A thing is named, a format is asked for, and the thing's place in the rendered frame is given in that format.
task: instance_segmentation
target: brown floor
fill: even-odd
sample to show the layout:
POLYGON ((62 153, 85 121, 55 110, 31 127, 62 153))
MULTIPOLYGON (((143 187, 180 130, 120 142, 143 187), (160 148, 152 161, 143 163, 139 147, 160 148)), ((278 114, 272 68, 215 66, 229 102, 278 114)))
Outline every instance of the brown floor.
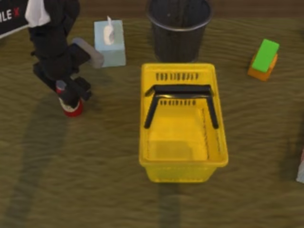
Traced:
MULTIPOLYGON (((93 20, 72 36, 93 43, 93 20)), ((0 228, 302 228, 303 19, 215 19, 199 60, 215 64, 229 165, 205 184, 158 185, 138 163, 146 20, 124 20, 127 66, 81 75, 94 97, 77 119, 31 73, 26 31, 0 44, 0 228), (267 83, 246 75, 261 40, 281 44, 267 83)))
MULTIPOLYGON (((88 17, 145 16, 147 0, 80 0, 88 17)), ((211 0, 216 17, 302 17, 303 0, 211 0)))

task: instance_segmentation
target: red letter x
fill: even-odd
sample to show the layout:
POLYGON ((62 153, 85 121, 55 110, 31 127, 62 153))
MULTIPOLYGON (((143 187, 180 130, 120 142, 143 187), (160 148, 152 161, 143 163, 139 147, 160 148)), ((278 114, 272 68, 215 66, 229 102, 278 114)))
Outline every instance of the red letter x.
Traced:
POLYGON ((19 7, 18 8, 14 8, 14 16, 15 17, 19 17, 19 7))

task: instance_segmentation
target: green block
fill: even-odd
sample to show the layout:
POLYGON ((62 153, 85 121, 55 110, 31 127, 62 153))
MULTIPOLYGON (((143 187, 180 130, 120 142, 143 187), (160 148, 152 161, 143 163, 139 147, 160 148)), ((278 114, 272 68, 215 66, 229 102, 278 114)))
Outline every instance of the green block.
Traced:
POLYGON ((264 39, 252 64, 252 68, 266 73, 274 60, 279 47, 280 45, 278 43, 264 39))

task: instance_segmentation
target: crate handle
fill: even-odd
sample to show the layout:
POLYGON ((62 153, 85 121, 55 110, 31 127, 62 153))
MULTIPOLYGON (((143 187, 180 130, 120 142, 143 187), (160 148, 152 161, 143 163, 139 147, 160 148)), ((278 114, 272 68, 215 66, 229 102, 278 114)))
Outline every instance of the crate handle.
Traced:
POLYGON ((154 85, 145 93, 150 96, 154 92, 152 102, 149 107, 147 118, 144 123, 145 129, 149 129, 161 98, 169 99, 202 99, 206 98, 212 125, 219 128, 217 115, 213 104, 213 92, 210 85, 154 85))

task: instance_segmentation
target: dark bucket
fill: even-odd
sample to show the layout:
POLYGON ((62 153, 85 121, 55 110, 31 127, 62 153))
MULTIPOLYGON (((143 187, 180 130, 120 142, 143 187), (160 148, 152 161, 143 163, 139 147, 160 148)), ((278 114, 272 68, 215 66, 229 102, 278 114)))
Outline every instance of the dark bucket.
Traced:
POLYGON ((205 0, 150 0, 155 54, 169 63, 195 62, 212 9, 205 0))

